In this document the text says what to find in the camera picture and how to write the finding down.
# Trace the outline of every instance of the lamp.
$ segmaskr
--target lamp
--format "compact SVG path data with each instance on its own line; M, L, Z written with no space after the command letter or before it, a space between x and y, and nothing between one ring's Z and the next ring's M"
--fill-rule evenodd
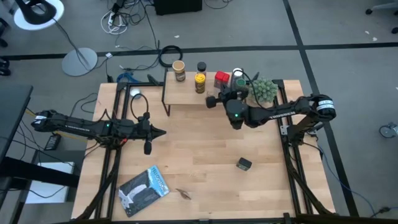
M31 0L25 3L23 0L16 0L19 9L14 14L15 24L24 30L41 30L56 24L61 32L64 29L57 21L62 17L65 10L60 0ZM95 68L98 56L92 49L83 47L75 48L62 60L62 70L70 76L87 74Z

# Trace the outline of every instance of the yellow jar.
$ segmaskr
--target yellow jar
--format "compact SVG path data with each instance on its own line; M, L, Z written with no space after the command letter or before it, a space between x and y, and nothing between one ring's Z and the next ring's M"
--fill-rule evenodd
M197 93L204 93L205 92L205 82L206 76L202 73L197 73L195 75L195 91Z

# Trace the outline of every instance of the blue clamp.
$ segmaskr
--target blue clamp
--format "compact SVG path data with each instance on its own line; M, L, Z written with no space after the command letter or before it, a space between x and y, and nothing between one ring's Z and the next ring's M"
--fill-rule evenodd
M140 83L141 81L138 81L138 80L136 80L135 78L133 78L132 77L133 76L133 74L132 74L132 72L125 72L125 73L122 73L122 74L120 74L119 76L118 76L118 78L116 79L116 82L120 82L120 80L122 79L122 78L127 78L129 81L129 83Z

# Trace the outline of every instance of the lamp base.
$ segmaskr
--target lamp base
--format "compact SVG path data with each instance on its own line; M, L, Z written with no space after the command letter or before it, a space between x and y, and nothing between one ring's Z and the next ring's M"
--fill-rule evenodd
M97 65L97 53L87 47L78 49L81 55L78 56L76 50L69 52L62 60L62 70L70 76L81 76L92 71Z

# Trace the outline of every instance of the succulent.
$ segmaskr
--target succulent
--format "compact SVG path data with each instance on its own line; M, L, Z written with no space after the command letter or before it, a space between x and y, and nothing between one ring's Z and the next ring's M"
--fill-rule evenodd
M259 103L272 103L278 92L278 85L273 83L271 80L267 80L265 78L259 78L257 80L254 80L253 86L249 86L249 97L253 99L253 101L256 101L254 97L254 91L256 91L256 96Z

